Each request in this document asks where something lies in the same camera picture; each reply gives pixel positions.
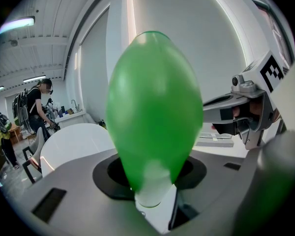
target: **black t-shirt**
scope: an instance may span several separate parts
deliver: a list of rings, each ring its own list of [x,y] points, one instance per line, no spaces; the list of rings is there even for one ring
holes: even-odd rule
[[[36,99],[41,99],[41,92],[40,92],[39,88],[34,87],[28,93],[28,113],[29,113],[29,116],[38,115],[36,105],[33,107],[33,110],[30,113],[30,110],[31,110],[33,104],[35,103]]]

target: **person wearing black shirt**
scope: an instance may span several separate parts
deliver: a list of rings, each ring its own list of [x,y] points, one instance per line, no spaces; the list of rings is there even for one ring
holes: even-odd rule
[[[28,93],[28,113],[29,113],[29,125],[37,133],[38,129],[41,127],[43,130],[43,135],[45,141],[48,140],[50,134],[45,127],[44,120],[50,124],[50,126],[55,126],[55,124],[49,120],[41,107],[41,94],[48,94],[51,90],[52,82],[50,79],[44,79],[39,81],[38,84],[31,88]]]

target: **ceiling beam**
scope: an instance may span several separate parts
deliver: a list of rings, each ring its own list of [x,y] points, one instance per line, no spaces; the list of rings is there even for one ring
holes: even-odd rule
[[[19,46],[29,47],[36,45],[67,45],[68,38],[67,37],[31,37],[31,38],[23,38],[18,39],[18,45],[12,46],[10,41],[4,44],[0,44],[0,52],[4,52],[7,50],[11,50],[13,48],[17,48]]]
[[[62,70],[63,66],[62,65],[52,65],[52,66],[42,66],[42,67],[37,67],[37,68],[32,68],[34,73],[37,73],[37,76],[41,75],[42,72],[45,71],[53,71],[53,70]],[[27,79],[30,77],[35,77],[36,74],[33,74],[29,69],[28,70],[22,70],[22,71],[18,71],[18,72],[14,72],[11,74],[8,74],[6,76],[2,76],[0,78],[0,86],[4,83],[7,82],[8,80],[17,78],[23,76],[23,79]]]

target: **faucet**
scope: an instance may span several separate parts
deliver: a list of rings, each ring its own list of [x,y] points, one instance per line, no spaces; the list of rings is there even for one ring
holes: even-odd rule
[[[72,102],[74,102],[75,109],[76,109],[76,111],[77,111],[77,113],[78,113],[78,112],[80,111],[80,110],[79,110],[80,105],[79,105],[79,104],[77,105],[77,103],[75,102],[75,100],[71,100],[71,104],[72,104]]]

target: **person in yellow jacket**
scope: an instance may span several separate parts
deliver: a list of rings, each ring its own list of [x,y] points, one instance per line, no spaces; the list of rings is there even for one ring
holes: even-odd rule
[[[16,160],[16,156],[14,153],[13,145],[10,141],[10,133],[7,132],[6,134],[3,134],[0,130],[0,146],[5,153],[6,157],[11,162],[14,169],[19,168],[19,164]]]

